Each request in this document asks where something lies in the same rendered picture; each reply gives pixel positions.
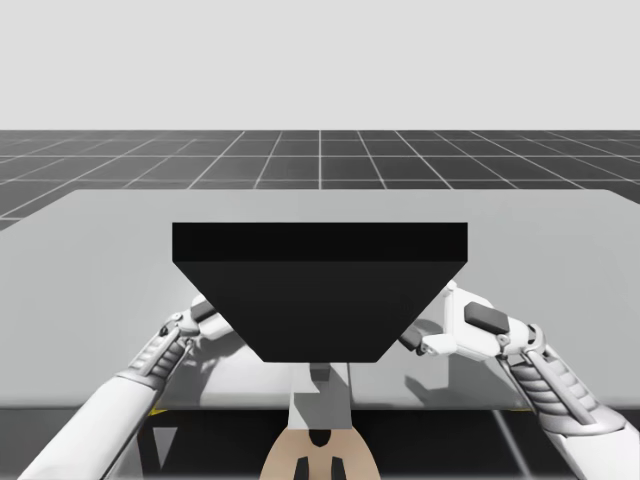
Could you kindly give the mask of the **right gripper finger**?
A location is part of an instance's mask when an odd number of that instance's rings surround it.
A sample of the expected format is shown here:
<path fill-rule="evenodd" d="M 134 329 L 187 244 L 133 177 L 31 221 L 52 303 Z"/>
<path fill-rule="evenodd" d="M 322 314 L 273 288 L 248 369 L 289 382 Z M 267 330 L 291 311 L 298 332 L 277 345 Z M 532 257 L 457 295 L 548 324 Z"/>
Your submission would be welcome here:
<path fill-rule="evenodd" d="M 423 334 L 416 327 L 409 327 L 398 341 L 418 356 L 448 356 L 456 352 L 456 341 L 452 335 L 446 333 Z"/>

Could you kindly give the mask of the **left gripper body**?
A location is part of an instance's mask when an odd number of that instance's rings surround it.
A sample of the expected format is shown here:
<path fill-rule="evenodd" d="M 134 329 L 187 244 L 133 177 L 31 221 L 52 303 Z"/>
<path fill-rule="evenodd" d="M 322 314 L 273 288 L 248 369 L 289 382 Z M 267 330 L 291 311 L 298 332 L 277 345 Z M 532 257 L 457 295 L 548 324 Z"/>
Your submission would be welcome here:
<path fill-rule="evenodd" d="M 233 331 L 233 327 L 202 294 L 192 300 L 190 315 L 202 337 L 224 337 Z"/>

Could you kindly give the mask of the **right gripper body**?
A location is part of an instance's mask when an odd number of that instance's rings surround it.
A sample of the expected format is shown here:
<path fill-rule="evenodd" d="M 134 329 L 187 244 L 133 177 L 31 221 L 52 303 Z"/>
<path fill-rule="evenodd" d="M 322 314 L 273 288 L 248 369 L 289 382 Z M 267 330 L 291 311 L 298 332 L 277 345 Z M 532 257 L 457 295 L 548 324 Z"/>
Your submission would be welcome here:
<path fill-rule="evenodd" d="M 499 336 L 509 338 L 508 316 L 486 299 L 462 289 L 454 281 L 442 292 L 443 333 L 439 335 L 439 355 L 462 355 L 471 360 L 488 360 L 502 353 Z"/>

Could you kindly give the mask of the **black screen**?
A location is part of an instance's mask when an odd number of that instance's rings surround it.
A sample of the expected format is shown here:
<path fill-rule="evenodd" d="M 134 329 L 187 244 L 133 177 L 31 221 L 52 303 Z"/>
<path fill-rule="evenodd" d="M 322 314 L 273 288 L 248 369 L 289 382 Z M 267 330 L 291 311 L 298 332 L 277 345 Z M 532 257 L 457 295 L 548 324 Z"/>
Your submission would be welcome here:
<path fill-rule="evenodd" d="M 373 363 L 468 259 L 460 222 L 176 222 L 172 260 L 266 362 Z"/>

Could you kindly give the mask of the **grey stand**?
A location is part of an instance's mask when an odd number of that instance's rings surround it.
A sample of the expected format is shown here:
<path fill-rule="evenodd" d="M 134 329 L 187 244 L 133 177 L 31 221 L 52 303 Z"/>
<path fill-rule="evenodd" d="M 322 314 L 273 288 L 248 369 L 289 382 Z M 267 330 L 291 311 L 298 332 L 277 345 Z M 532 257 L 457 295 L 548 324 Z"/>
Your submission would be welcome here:
<path fill-rule="evenodd" d="M 290 430 L 349 430 L 351 385 L 347 363 L 298 363 L 291 368 Z"/>

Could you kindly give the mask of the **tan robot part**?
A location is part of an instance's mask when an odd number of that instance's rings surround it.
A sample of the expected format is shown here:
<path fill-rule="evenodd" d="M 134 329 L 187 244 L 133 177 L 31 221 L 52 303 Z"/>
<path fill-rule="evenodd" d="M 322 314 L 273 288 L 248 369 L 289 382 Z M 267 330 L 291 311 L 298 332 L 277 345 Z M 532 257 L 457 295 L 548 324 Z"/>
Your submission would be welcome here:
<path fill-rule="evenodd" d="M 346 480 L 381 480 L 373 454 L 355 429 L 331 430 L 323 446 L 313 444 L 310 431 L 285 428 L 273 443 L 259 480 L 294 480 L 298 460 L 306 458 L 308 480 L 333 480 L 333 459 L 340 459 Z"/>

